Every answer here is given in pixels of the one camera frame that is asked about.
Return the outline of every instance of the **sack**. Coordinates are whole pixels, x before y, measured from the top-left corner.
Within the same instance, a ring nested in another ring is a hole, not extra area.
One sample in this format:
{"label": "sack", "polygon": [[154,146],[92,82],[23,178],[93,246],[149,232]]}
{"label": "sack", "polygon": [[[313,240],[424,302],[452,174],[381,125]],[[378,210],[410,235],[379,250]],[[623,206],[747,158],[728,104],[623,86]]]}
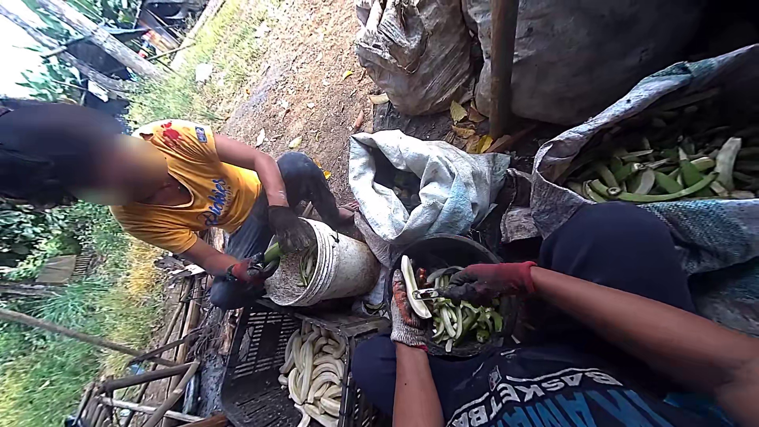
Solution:
{"label": "sack", "polygon": [[[674,64],[641,80],[599,115],[546,142],[535,155],[530,200],[540,234],[548,236],[579,207],[592,203],[554,182],[596,133],[643,112],[668,94],[668,99],[674,100],[719,87],[720,105],[727,112],[755,108],[759,99],[757,69],[759,44],[716,58]],[[706,290],[695,296],[700,312],[746,333],[759,334],[759,316],[754,312],[751,318],[747,315],[750,311],[742,309],[759,302],[759,199],[672,201],[641,207],[671,229],[686,273],[713,272],[701,279],[708,282],[702,286]],[[736,266],[730,269],[731,283],[740,288],[726,290],[717,285],[725,285],[722,269],[730,266]]]}
{"label": "sack", "polygon": [[[512,71],[514,114],[575,125],[646,75],[672,64],[695,32],[701,0],[519,3]],[[463,0],[482,45],[477,109],[490,115],[490,0]]]}
{"label": "sack", "polygon": [[[356,35],[356,55],[392,105],[431,114],[471,98],[471,38],[460,0],[375,0]],[[366,5],[358,7],[362,21]]]}
{"label": "sack", "polygon": [[[375,156],[420,179],[419,206],[408,212],[392,188],[376,182]],[[467,232],[487,215],[509,161],[505,154],[471,155],[400,131],[360,133],[351,136],[349,182],[371,229],[385,242],[404,245],[436,232]]]}

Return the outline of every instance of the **black plastic crate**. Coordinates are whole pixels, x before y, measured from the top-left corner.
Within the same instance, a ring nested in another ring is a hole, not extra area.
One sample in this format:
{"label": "black plastic crate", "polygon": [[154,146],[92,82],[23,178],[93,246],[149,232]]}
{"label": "black plastic crate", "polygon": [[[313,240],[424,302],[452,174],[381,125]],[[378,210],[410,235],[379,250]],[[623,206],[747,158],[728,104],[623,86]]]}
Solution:
{"label": "black plastic crate", "polygon": [[[300,422],[301,413],[277,378],[285,362],[288,339],[303,320],[340,334],[348,343],[338,426],[390,425],[390,420],[364,398],[351,375],[356,344],[388,327],[389,321],[335,313],[304,315],[266,299],[243,309],[235,330],[221,391],[227,418],[237,427],[278,427]],[[312,421],[311,425],[320,424]]]}

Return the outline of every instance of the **white bucket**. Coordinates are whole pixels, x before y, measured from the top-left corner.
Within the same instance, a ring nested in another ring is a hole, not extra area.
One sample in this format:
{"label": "white bucket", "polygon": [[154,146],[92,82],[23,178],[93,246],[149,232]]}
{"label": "white bucket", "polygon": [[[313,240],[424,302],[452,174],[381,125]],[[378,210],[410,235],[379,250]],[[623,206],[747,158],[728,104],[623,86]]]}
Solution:
{"label": "white bucket", "polygon": [[344,236],[320,221],[304,219],[317,237],[317,265],[306,286],[296,286],[299,277],[283,277],[283,271],[298,271],[300,257],[285,257],[280,268],[266,280],[266,291],[279,305],[314,305],[319,301],[356,296],[374,288],[380,262],[363,242]]}

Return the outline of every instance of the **yellow t-shirt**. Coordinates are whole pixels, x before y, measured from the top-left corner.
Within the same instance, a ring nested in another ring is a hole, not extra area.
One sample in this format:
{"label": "yellow t-shirt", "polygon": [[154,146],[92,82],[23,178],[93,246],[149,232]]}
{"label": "yellow t-shirt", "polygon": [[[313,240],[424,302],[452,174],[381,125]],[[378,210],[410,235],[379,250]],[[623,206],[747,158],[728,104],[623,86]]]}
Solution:
{"label": "yellow t-shirt", "polygon": [[181,206],[131,203],[111,206],[124,231],[174,253],[188,250],[194,231],[217,226],[235,231],[245,221],[261,191],[258,175],[222,163],[209,126],[186,120],[162,120],[137,129],[132,136],[161,150],[168,172],[191,194]]}

